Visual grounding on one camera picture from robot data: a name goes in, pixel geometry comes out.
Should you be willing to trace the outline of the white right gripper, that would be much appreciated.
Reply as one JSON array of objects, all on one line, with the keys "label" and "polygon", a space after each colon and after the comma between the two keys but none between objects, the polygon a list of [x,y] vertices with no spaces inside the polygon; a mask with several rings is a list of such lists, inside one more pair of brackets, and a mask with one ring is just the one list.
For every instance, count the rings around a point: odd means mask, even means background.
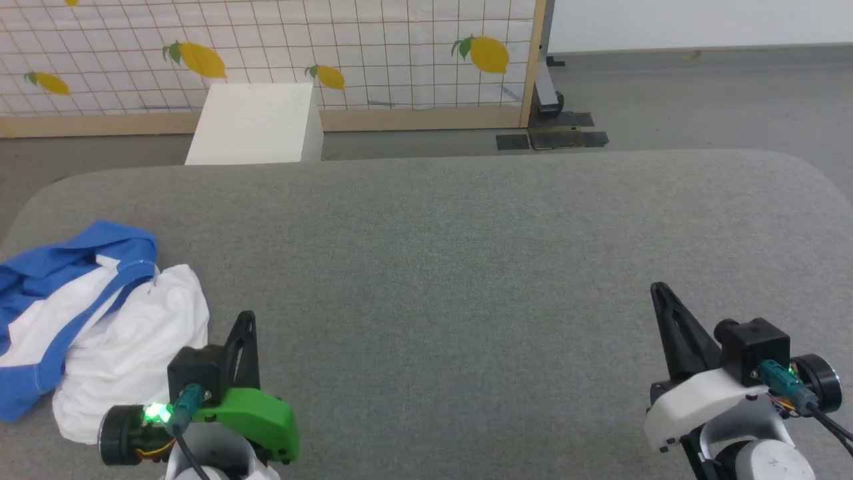
[{"label": "white right gripper", "polygon": [[651,449],[663,449],[695,429],[701,429],[704,455],[715,443],[747,437],[794,447],[768,387],[743,386],[717,369],[721,347],[667,283],[652,283],[650,295],[670,382],[685,381],[661,395],[646,414],[644,433]]}]

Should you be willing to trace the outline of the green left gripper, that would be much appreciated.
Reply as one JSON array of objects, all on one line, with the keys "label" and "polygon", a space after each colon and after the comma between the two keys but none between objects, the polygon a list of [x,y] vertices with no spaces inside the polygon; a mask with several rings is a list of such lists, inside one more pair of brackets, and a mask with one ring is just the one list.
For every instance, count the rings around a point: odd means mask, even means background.
[{"label": "green left gripper", "polygon": [[194,422],[220,423],[271,454],[271,461],[290,464],[301,453],[295,411],[260,389],[258,332],[253,311],[237,315],[223,346],[223,400],[202,407]]}]

